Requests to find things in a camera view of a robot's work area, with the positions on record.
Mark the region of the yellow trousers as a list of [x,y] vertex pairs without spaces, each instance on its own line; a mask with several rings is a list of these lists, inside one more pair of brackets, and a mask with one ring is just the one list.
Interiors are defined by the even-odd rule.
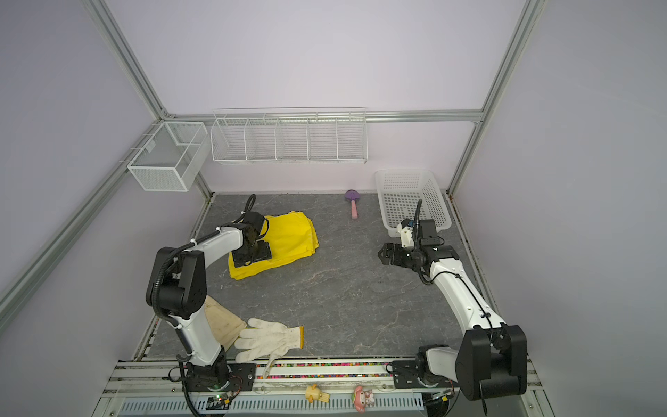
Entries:
[[262,238],[269,244],[272,258],[236,267],[229,256],[229,275],[236,281],[256,276],[269,269],[277,269],[302,258],[314,255],[319,242],[313,222],[302,212],[267,217],[269,225],[262,228],[267,234]]

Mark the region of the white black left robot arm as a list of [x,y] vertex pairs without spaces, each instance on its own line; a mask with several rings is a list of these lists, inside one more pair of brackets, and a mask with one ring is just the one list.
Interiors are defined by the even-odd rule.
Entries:
[[163,247],[156,254],[146,302],[173,328],[185,350],[177,361],[187,389],[224,390],[233,377],[225,349],[205,314],[207,267],[226,255],[232,256],[237,268],[272,258],[264,240],[269,220],[253,210],[255,201],[256,195],[251,195],[241,215],[214,232],[177,248]]

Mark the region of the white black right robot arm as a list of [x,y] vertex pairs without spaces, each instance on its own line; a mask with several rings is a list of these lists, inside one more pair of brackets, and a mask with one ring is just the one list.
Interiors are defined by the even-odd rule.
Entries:
[[401,222],[400,243],[386,243],[378,257],[385,265],[409,269],[420,282],[445,297],[462,332],[460,347],[423,346],[415,357],[415,378],[432,387],[442,379],[457,383],[469,401],[522,395],[527,390],[527,338],[509,325],[479,293],[460,256],[438,235],[435,222],[421,216]]

